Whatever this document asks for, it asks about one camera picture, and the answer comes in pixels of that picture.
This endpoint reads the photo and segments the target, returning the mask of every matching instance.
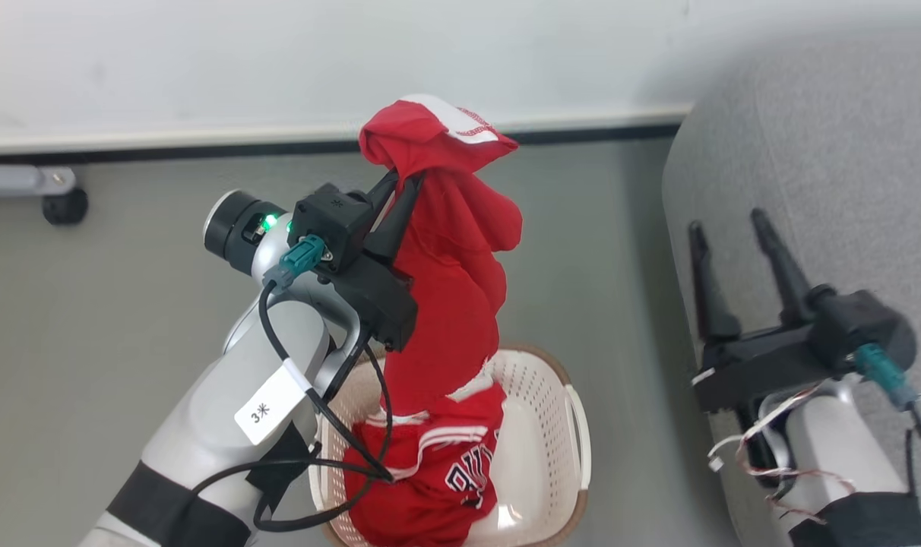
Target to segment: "caster wheel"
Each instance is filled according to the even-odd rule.
[[[62,196],[41,198],[41,214],[52,226],[74,226],[86,216],[89,197],[81,188],[74,188]]]

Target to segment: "gray sofa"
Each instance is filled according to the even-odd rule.
[[[687,225],[704,221],[714,269],[745,331],[777,324],[780,302],[749,211],[763,207],[812,285],[860,288],[919,337],[921,391],[921,34],[873,34],[763,52],[699,101],[673,142],[664,205],[680,290],[695,325]],[[906,416],[871,384],[856,402],[904,475]],[[713,416],[714,438],[739,431]],[[777,543],[762,491],[721,472],[745,547]],[[916,444],[921,500],[921,442]]]

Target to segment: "black baseboard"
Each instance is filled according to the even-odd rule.
[[[568,129],[567,131],[524,131],[508,134],[523,145],[568,144],[612,140],[671,138],[679,125],[646,125],[641,128]],[[154,160],[196,160],[204,158],[245,158],[286,156],[297,153],[354,153],[359,143],[353,140],[151,148],[143,150],[105,150],[93,152],[13,153],[0,156],[2,165],[23,163],[32,166],[75,166],[82,163],[153,162]]]

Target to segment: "red cloth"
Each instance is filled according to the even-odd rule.
[[[518,144],[473,113],[416,100],[383,108],[359,135],[363,156],[395,167],[401,184],[426,171],[395,263],[413,278],[419,307],[406,349],[388,354],[385,366],[399,416],[451,394],[498,351],[495,315],[507,283],[492,253],[518,245],[522,228],[517,205],[474,176]]]
[[[381,547],[458,547],[471,523],[498,502],[489,480],[502,426],[505,391],[498,384],[461,402],[443,397],[429,418],[394,427],[383,464],[397,482],[373,482],[350,509],[359,533]],[[385,438],[384,415],[353,427],[371,450]],[[353,449],[345,461],[367,466]],[[364,475],[346,473],[346,494],[355,495]]]

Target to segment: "laundry basket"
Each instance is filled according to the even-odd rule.
[[[562,365],[539,349],[507,346],[486,368],[508,395],[491,465],[498,504],[471,527],[464,545],[557,545],[578,525],[588,498],[592,451],[582,402]],[[379,400],[372,367],[360,363],[329,406],[351,426],[376,412]],[[342,460],[349,446],[321,416],[318,440],[330,460]],[[319,511],[346,501],[342,470],[313,466],[309,482]],[[337,546],[373,547],[349,513],[322,529]]]

